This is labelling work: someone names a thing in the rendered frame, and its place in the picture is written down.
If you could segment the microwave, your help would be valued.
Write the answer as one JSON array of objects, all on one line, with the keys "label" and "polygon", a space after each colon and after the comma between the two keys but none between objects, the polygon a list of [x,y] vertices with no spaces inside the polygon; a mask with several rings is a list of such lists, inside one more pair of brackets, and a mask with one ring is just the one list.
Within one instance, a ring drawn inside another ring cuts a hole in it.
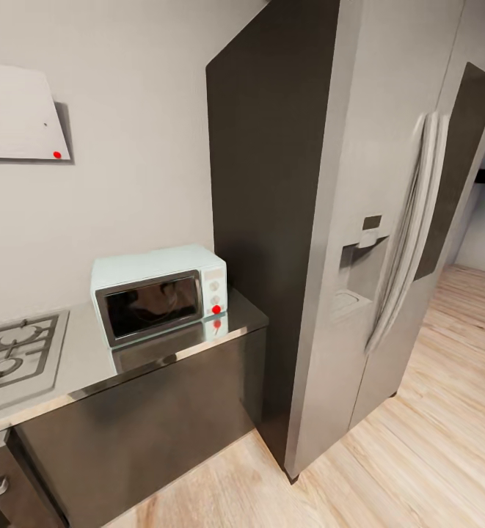
[{"label": "microwave", "polygon": [[106,348],[227,310],[227,266],[200,243],[94,259],[90,286]]}]

